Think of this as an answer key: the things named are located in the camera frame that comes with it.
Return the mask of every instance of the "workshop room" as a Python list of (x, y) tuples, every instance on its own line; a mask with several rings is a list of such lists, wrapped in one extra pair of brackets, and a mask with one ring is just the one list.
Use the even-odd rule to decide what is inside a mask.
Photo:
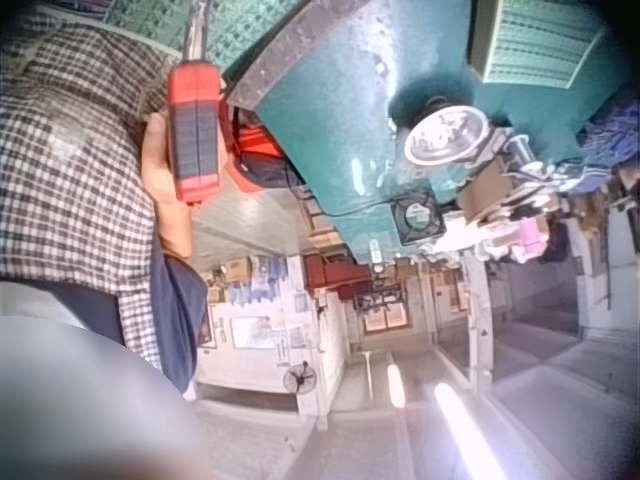
[[(640, 478), (640, 82), (620, 11), (16, 9), (0, 316), (48, 289), (65, 323), (151, 363), (202, 429), (204, 478)], [(115, 330), (95, 326), (110, 309)]]

